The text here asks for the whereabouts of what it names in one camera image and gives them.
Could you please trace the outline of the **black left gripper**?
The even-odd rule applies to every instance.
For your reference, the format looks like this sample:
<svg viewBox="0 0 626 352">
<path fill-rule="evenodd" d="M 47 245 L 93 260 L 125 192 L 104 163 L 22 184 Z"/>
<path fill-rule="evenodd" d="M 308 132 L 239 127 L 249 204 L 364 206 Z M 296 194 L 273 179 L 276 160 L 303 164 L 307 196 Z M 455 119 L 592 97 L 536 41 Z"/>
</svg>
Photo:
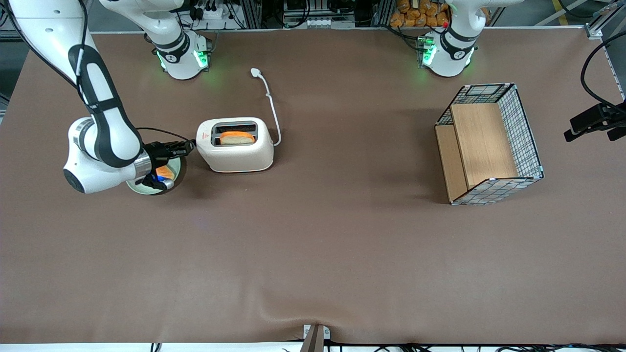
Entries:
<svg viewBox="0 0 626 352">
<path fill-rule="evenodd" d="M 626 136 L 626 101 L 617 105 L 598 103 L 570 119 L 570 129 L 563 133 L 566 142 L 597 131 L 609 129 L 606 134 L 611 142 Z"/>
</svg>

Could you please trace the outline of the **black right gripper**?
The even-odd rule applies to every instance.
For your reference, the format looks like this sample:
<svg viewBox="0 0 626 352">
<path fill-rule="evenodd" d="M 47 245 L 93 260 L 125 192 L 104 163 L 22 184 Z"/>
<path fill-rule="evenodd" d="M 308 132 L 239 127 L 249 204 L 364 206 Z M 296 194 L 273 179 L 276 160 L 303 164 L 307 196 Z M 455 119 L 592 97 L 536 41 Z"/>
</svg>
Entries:
<svg viewBox="0 0 626 352">
<path fill-rule="evenodd" d="M 165 166 L 171 157 L 186 157 L 194 151 L 194 140 L 169 142 L 168 146 L 161 142 L 145 143 L 144 151 L 149 156 L 151 169 Z"/>
</svg>

